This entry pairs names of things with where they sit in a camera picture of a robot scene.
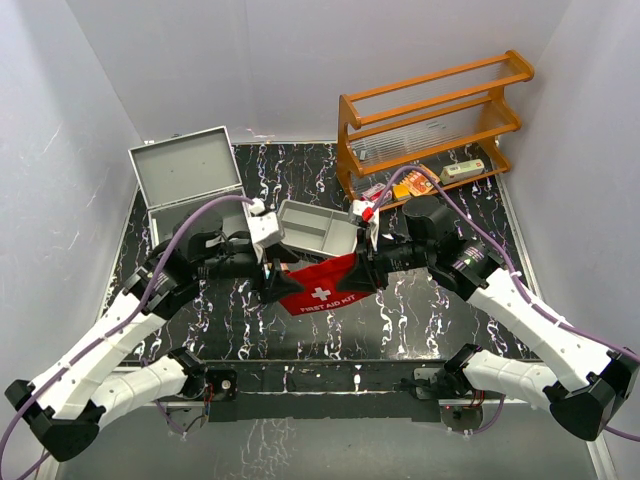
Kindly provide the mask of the red first aid pouch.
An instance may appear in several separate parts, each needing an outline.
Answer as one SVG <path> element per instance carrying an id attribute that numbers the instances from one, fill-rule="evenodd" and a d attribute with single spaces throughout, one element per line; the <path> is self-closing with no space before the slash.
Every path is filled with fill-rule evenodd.
<path id="1" fill-rule="evenodd" d="M 360 301 L 370 292 L 339 290 L 339 281 L 355 265 L 355 254 L 330 258 L 288 273 L 303 291 L 282 298 L 279 303 L 292 316 L 338 309 Z"/>

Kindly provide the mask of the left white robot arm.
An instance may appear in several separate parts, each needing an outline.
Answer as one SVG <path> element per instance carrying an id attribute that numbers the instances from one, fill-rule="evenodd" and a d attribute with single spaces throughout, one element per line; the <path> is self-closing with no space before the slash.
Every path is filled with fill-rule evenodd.
<path id="1" fill-rule="evenodd" d="M 168 396 L 199 398 L 209 389 L 206 366 L 186 347 L 124 376 L 110 376 L 144 338 L 199 295 L 202 280 L 248 278 L 267 301 L 297 291 L 281 268 L 297 257 L 282 243 L 276 213 L 257 204 L 249 211 L 247 230 L 231 235 L 213 228 L 202 208 L 188 215 L 62 358 L 36 378 L 7 387 L 16 417 L 47 455 L 71 460 L 106 426 L 145 404 Z"/>

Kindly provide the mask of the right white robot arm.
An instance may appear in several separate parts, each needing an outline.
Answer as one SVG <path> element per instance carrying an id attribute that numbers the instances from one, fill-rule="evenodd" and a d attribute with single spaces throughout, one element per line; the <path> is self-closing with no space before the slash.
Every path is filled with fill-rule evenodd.
<path id="1" fill-rule="evenodd" d="M 595 440 L 628 399 L 639 373 L 630 351 L 619 352 L 570 331 L 533 295 L 503 259 L 478 240 L 460 237 L 453 211 L 433 197 L 403 205 L 408 234 L 378 236 L 379 213 L 356 200 L 355 263 L 342 290 L 373 293 L 391 272 L 426 269 L 437 284 L 484 311 L 522 341 L 536 363 L 506 359 L 464 345 L 436 376 L 453 394 L 493 391 L 548 411 L 566 431 Z"/>

